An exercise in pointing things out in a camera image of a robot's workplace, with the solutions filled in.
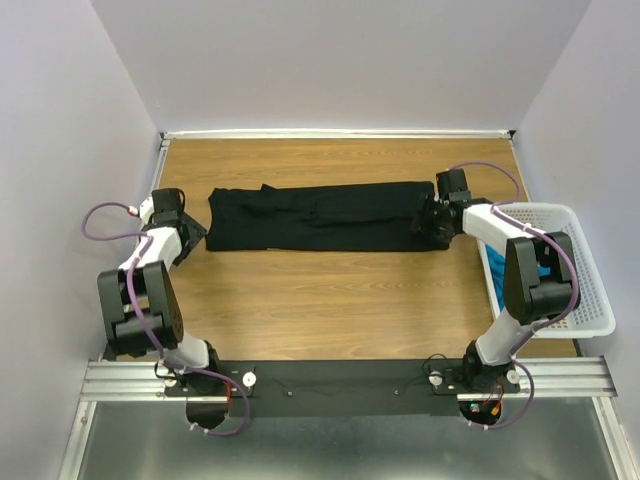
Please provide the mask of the black t shirt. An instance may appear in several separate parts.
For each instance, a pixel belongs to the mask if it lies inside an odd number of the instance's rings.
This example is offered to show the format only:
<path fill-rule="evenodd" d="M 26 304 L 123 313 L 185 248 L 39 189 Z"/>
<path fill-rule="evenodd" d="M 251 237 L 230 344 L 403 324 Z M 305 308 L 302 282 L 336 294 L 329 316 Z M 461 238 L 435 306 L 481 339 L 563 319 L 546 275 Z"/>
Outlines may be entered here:
<path fill-rule="evenodd" d="M 209 251 L 299 250 L 426 252 L 446 250 L 434 233 L 411 231 L 425 182 L 258 190 L 216 188 L 209 197 Z"/>

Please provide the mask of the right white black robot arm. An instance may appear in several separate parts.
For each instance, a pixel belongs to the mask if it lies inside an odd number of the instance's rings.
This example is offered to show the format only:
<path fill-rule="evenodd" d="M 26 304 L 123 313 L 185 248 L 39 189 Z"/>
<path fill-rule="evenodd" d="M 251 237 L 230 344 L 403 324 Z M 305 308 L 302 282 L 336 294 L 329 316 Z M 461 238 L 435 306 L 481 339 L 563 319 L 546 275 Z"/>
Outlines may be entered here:
<path fill-rule="evenodd" d="M 579 304 L 572 241 L 565 233 L 536 229 L 468 193 L 444 200 L 422 195 L 411 231 L 444 244 L 466 234 L 504 258 L 503 308 L 491 327 L 467 346 L 456 372 L 470 391 L 483 391 L 505 377 L 537 331 Z"/>

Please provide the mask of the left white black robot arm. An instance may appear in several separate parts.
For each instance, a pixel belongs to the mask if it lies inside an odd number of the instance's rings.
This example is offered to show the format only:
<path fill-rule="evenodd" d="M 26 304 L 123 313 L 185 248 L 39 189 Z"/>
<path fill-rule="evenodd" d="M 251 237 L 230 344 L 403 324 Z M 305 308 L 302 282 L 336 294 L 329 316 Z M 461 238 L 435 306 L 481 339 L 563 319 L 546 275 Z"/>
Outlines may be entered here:
<path fill-rule="evenodd" d="M 97 277 L 107 352 L 156 358 L 154 374 L 166 386 L 209 396 L 228 394 L 215 349 L 187 333 L 169 271 L 188 258 L 206 229 L 186 212 L 179 188 L 157 189 L 139 206 L 105 202 L 141 221 L 139 230 L 106 236 L 137 245 L 118 267 Z"/>

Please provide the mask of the blue t shirt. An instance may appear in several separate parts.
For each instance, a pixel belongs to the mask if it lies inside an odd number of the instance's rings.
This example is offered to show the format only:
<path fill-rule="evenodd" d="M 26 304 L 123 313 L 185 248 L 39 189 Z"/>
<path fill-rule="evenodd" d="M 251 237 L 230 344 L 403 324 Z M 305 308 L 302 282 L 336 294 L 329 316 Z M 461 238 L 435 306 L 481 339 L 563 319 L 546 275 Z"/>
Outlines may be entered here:
<path fill-rule="evenodd" d="M 496 297 L 502 299 L 504 292 L 505 258 L 490 246 L 486 246 L 486 252 Z"/>

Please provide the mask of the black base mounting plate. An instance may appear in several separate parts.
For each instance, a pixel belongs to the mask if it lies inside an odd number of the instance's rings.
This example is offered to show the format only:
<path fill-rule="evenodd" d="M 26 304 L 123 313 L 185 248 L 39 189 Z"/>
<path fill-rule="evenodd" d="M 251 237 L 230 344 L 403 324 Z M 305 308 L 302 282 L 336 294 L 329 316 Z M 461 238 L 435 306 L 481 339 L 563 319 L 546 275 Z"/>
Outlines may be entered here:
<path fill-rule="evenodd" d="M 488 415 L 520 390 L 513 364 L 478 366 L 434 354 L 425 360 L 216 361 L 168 365 L 174 396 L 200 406 L 221 397 L 233 417 Z"/>

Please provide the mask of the white plastic basket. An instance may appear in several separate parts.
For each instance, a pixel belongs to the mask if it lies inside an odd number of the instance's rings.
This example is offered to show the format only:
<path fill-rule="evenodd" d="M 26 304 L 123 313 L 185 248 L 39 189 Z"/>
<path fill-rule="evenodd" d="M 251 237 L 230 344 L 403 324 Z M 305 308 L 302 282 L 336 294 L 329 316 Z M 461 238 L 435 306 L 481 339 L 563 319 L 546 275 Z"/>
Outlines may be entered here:
<path fill-rule="evenodd" d="M 519 202 L 503 205 L 506 215 L 545 232 L 562 231 L 572 240 L 580 304 L 558 323 L 537 332 L 541 339 L 590 339 L 607 336 L 615 317 L 580 222 L 570 208 L 551 203 Z"/>

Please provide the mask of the aluminium back rail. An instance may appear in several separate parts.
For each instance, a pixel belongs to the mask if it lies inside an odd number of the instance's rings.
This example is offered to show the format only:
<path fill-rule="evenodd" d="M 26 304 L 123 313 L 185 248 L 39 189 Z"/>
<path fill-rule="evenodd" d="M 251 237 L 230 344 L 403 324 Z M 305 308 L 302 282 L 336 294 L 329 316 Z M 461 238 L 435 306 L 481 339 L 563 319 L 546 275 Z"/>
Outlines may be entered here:
<path fill-rule="evenodd" d="M 196 139 L 508 139 L 509 130 L 465 129 L 216 129 L 198 131 L 167 131 L 164 140 Z"/>

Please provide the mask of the aluminium front rail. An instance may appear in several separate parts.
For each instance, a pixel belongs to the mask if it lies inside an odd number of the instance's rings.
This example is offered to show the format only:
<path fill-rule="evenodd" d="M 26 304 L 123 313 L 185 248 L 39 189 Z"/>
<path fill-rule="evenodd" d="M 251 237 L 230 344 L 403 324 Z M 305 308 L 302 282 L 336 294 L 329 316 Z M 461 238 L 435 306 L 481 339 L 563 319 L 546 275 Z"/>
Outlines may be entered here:
<path fill-rule="evenodd" d="M 405 396 L 417 388 L 427 394 L 454 395 L 460 400 L 490 394 L 503 398 L 614 397 L 617 394 L 601 357 L 521 359 L 506 376 L 481 391 L 470 391 L 455 378 L 453 360 L 355 361 L 224 361 L 223 374 L 234 380 L 228 394 L 204 396 L 168 387 L 154 374 L 154 362 L 88 364 L 80 398 L 83 401 L 220 401 L 247 394 L 257 398 L 269 387 L 290 398 L 296 393 L 332 397 L 381 393 Z"/>

